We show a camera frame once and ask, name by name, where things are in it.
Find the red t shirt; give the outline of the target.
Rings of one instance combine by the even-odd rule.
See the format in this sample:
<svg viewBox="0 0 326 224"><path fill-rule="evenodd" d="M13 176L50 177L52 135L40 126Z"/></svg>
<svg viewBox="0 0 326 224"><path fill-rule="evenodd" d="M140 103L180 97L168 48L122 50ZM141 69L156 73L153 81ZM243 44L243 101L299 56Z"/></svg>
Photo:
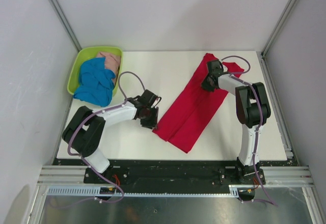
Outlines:
<svg viewBox="0 0 326 224"><path fill-rule="evenodd" d="M206 53L191 79L158 122L153 133L181 151L188 153L200 137L216 111L223 104L228 92L208 92L201 83L208 74L207 63L216 60Z"/></svg>

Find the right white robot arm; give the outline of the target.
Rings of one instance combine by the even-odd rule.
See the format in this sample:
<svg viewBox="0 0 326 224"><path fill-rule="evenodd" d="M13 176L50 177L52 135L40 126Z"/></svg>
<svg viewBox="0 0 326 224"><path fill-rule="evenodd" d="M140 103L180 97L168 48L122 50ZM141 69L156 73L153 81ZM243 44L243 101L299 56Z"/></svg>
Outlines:
<svg viewBox="0 0 326 224"><path fill-rule="evenodd" d="M242 125L241 149L237 157L240 168L235 171L235 179L247 184L259 169L260 135L271 116L265 86L261 82L244 81L237 77L237 72L225 71L219 60L209 61L207 69L208 74L201 84L204 90L224 90L235 96L236 115Z"/></svg>

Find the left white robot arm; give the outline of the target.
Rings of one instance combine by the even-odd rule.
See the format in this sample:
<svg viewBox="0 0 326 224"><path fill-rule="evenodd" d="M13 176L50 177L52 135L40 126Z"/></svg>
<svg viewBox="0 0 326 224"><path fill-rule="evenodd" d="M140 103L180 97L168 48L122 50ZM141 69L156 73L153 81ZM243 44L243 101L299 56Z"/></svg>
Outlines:
<svg viewBox="0 0 326 224"><path fill-rule="evenodd" d="M157 105L160 102L160 96L146 89L140 96L125 98L121 104L98 111L81 106L62 134L68 145L67 153L80 157L95 171L94 176L101 183L109 182L113 171L109 168L110 161L99 148L105 126L139 119L142 127L153 130L157 128Z"/></svg>

